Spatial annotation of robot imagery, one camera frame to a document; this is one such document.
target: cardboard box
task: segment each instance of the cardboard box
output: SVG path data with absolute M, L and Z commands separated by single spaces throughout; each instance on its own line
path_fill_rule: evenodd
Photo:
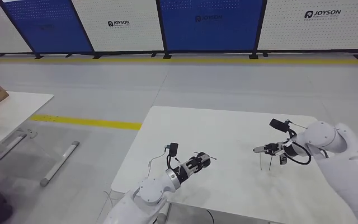
M 0 102 L 7 98 L 9 94 L 0 86 Z

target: gray floor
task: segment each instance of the gray floor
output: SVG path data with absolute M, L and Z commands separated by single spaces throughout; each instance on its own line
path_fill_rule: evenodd
M 0 63 L 10 91 L 54 94 L 40 114 L 142 122 L 152 105 L 310 115 L 358 133 L 358 67 L 170 63 Z M 0 161 L 0 192 L 16 211 L 7 224 L 101 223 L 136 131 L 26 122 L 36 130 Z M 38 182 L 72 141 L 81 145 L 46 188 Z M 112 197 L 120 195 L 111 193 Z M 213 212 L 216 223 L 263 223 Z M 174 206 L 168 223 L 210 223 Z

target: table leg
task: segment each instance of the table leg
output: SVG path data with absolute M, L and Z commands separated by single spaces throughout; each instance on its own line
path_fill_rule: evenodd
M 21 140 L 23 140 L 26 137 L 26 134 L 20 134 L 19 136 L 17 136 L 8 146 L 3 147 L 4 150 L 3 152 L 0 154 L 0 159 L 2 159 L 6 154 L 9 153 L 10 150 L 12 150 L 15 145 L 17 145 Z
M 157 224 L 165 224 L 168 220 L 168 214 L 169 210 L 171 209 L 172 204 L 166 203 L 163 208 L 160 210 L 158 218 L 157 218 Z
M 53 167 L 52 169 L 47 173 L 47 175 L 42 179 L 42 181 L 40 182 L 41 186 L 46 186 L 49 181 L 51 180 L 51 178 L 56 174 L 56 172 L 60 169 L 60 167 L 62 166 L 62 164 L 66 161 L 66 159 L 69 157 L 69 155 L 71 155 L 71 153 L 73 152 L 73 150 L 79 145 L 79 142 L 74 141 L 72 142 L 71 146 L 66 150 L 66 152 L 63 154 L 62 158 L 60 161 L 58 161 Z

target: blue partition panel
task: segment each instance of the blue partition panel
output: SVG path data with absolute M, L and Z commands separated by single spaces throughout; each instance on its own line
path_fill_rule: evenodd
M 91 52 L 70 0 L 4 3 L 20 32 L 37 53 Z
M 252 50 L 263 0 L 160 0 L 168 50 Z

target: white pegboard panel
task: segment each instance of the white pegboard panel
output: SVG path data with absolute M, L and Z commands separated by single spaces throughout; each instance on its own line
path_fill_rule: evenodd
M 4 10 L 0 8 L 0 53 L 32 52 Z
M 163 50 L 155 0 L 72 0 L 95 51 Z
M 358 49 L 358 0 L 268 0 L 258 49 Z

